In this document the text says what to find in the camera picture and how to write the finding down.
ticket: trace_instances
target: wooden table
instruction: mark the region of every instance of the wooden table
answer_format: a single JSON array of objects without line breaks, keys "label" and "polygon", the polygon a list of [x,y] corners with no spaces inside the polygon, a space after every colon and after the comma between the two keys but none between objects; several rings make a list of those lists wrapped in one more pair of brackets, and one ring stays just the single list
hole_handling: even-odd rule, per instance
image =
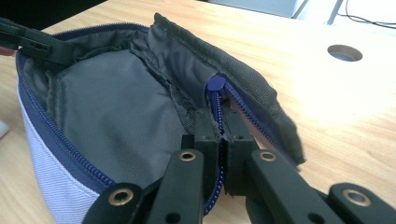
[{"label": "wooden table", "polygon": [[[314,25],[191,0],[108,1],[46,31],[103,23],[153,23],[162,13],[258,70],[295,121],[314,188],[351,182],[396,207],[396,39]],[[362,60],[334,59],[330,45],[358,49]],[[53,223],[35,182],[16,95],[14,58],[0,58],[0,223]],[[249,223],[243,197],[221,195],[205,223]]]}]

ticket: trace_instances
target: cable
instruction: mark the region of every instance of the cable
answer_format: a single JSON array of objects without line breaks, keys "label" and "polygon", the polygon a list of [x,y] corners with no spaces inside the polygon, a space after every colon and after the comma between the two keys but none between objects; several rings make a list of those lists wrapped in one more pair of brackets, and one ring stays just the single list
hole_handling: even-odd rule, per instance
[{"label": "cable", "polygon": [[385,28],[389,28],[389,29],[396,29],[395,26],[391,26],[391,25],[396,25],[396,22],[369,21],[369,20],[364,19],[359,16],[349,15],[349,13],[347,12],[348,2],[349,2],[349,0],[346,0],[346,14],[337,13],[337,15],[342,16],[342,17],[348,17],[350,20],[356,21],[356,22],[371,23],[372,25],[376,25],[376,26],[381,26],[381,27],[385,27]]}]

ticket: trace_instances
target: brass grommet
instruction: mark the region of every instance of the brass grommet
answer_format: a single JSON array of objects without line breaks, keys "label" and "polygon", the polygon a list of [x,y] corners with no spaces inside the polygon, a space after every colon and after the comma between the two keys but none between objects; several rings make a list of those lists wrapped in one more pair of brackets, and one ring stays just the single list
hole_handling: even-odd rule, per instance
[{"label": "brass grommet", "polygon": [[359,206],[367,207],[370,206],[372,203],[367,195],[354,189],[344,189],[343,195],[348,201]]},{"label": "brass grommet", "polygon": [[180,155],[178,157],[182,161],[193,161],[193,160],[195,160],[196,155],[193,152],[187,151],[187,152],[180,153]]},{"label": "brass grommet", "polygon": [[276,154],[272,152],[262,152],[260,153],[260,158],[264,161],[275,161],[276,160]]},{"label": "brass grommet", "polygon": [[131,201],[133,197],[134,193],[130,189],[116,189],[108,196],[108,202],[114,206],[121,206]]}]

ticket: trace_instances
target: table surface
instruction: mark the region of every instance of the table surface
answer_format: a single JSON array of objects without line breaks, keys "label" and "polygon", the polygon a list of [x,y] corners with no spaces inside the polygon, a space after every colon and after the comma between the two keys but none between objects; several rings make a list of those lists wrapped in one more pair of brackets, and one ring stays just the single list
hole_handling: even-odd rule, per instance
[{"label": "table surface", "polygon": [[[295,121],[307,162],[302,177],[370,189],[396,207],[396,39],[191,0],[107,1],[53,25],[57,32],[103,23],[153,23],[155,12],[259,71]],[[330,45],[362,60],[334,59]],[[0,58],[0,223],[53,223],[35,182],[16,95],[14,58]],[[221,195],[204,223],[249,223],[243,197]]]}]

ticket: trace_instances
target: pouch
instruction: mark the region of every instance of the pouch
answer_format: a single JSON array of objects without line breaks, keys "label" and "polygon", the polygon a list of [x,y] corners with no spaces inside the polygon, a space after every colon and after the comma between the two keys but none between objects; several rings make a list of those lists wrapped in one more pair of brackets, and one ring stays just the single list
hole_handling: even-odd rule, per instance
[{"label": "pouch", "polygon": [[[18,53],[17,69],[37,183],[57,223],[80,223],[116,183],[159,181],[199,108],[227,141],[221,106],[233,102],[290,162],[304,162],[296,127],[262,75],[161,15],[149,28],[109,24],[55,37],[75,46],[71,65]],[[216,163],[206,214],[226,172]]]}]

